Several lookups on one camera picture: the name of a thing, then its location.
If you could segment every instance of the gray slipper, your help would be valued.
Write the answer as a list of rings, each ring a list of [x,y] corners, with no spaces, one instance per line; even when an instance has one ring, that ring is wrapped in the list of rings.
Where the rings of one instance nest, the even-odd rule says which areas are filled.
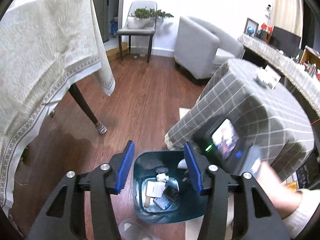
[[[120,223],[119,232],[124,240],[161,240],[145,231],[138,222],[130,218]]]

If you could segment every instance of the potted plant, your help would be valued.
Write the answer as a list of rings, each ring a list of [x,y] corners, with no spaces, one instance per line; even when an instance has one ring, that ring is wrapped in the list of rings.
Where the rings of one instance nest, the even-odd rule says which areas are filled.
[[[154,18],[171,18],[173,17],[172,14],[166,13],[161,10],[155,9],[147,9],[145,8],[138,8],[134,11],[131,16],[128,16],[127,24],[129,29],[142,29],[145,25],[152,27],[154,24]]]

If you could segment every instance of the sweater cuff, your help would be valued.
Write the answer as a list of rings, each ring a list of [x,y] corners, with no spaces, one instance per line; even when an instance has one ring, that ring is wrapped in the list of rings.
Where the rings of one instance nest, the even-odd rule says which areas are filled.
[[[298,208],[283,220],[287,226],[290,237],[296,238],[311,219],[320,203],[320,190],[299,189],[302,192],[301,202]]]

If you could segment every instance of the hand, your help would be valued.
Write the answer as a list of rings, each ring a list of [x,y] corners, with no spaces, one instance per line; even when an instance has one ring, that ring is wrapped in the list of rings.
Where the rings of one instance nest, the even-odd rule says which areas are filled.
[[[281,184],[281,180],[268,162],[262,162],[257,179],[282,219],[290,216],[299,206],[302,194]]]

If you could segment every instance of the dark green trash can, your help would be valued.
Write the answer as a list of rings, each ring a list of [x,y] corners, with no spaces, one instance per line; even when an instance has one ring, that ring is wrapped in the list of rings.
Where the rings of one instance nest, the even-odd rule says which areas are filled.
[[[184,159],[183,150],[178,151],[156,151],[141,154],[133,166],[133,201],[137,216],[144,222],[150,224],[168,224],[183,222],[203,216],[207,196],[199,196],[193,189],[186,170],[177,169],[178,163]],[[153,201],[148,208],[144,207],[145,190],[148,180],[156,181],[159,173],[166,173],[170,185],[179,189],[179,197],[167,210],[161,210]]]

